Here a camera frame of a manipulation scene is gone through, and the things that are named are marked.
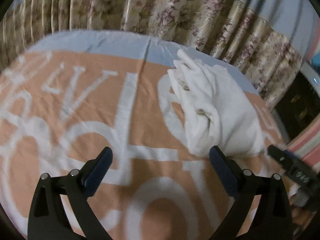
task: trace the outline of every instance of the beige curtain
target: beige curtain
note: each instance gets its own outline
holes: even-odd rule
[[[44,35],[123,30],[193,46],[239,68],[272,108],[301,55],[240,0],[22,0],[0,23],[0,69]]]

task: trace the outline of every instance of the silver screw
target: silver screw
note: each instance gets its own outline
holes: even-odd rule
[[[243,174],[246,176],[251,176],[252,172],[250,170],[246,169],[246,170],[243,170]]]
[[[40,178],[41,178],[41,179],[46,179],[48,176],[49,176],[48,173],[43,173],[43,174],[40,176]]]
[[[74,170],[70,171],[70,174],[71,174],[71,176],[76,176],[79,174],[79,170],[74,169]]]
[[[281,176],[279,174],[275,174],[273,175],[273,177],[276,179],[276,180],[280,180],[281,179]]]

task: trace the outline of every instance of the white garment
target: white garment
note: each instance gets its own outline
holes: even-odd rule
[[[264,150],[258,116],[228,70],[191,59],[183,50],[168,70],[172,89],[185,114],[191,154],[208,157],[218,145],[226,156],[253,156]]]

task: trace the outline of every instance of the bed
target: bed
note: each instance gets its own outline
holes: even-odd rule
[[[76,30],[49,35],[0,77],[0,197],[26,237],[39,176],[80,169],[109,146],[114,161],[88,202],[113,239],[208,239],[229,198],[208,158],[188,153],[184,115],[167,70],[177,51],[222,65],[255,108],[266,147],[283,147],[265,102],[234,66],[191,47],[135,33]],[[239,158],[242,169],[271,176],[266,155]],[[286,181],[288,194],[294,189]],[[67,198],[68,219],[81,234]],[[248,230],[256,199],[241,233]]]

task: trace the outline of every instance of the black mechanical device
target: black mechanical device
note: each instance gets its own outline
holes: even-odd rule
[[[318,194],[319,180],[306,164],[290,152],[274,146],[269,148],[269,152],[283,164],[290,178],[313,191],[313,196]],[[209,240],[293,239],[290,204],[279,174],[273,174],[271,178],[255,176],[250,170],[242,170],[235,161],[227,159],[217,146],[211,148],[209,157],[226,192],[235,198],[232,208]],[[112,240],[87,203],[87,198],[95,194],[111,163],[112,150],[105,147],[96,159],[86,162],[81,170],[72,170],[66,176],[54,178],[47,173],[42,174],[31,204],[28,239]],[[60,195],[68,196],[86,237],[73,232]],[[247,233],[237,236],[256,195],[261,197],[253,222]],[[298,240],[320,239],[319,214],[315,215]]]

